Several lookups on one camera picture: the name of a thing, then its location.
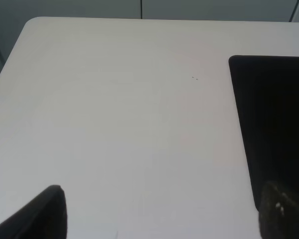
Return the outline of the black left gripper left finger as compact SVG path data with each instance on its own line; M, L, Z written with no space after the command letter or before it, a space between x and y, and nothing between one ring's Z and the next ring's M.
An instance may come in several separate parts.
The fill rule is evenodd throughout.
M65 239L67 230L64 190L51 185L0 224L0 239Z

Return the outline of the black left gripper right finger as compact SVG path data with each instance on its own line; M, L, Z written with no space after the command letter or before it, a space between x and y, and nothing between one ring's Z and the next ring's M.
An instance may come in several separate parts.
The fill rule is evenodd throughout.
M263 239L299 239L299 194L268 181L261 192L259 230Z

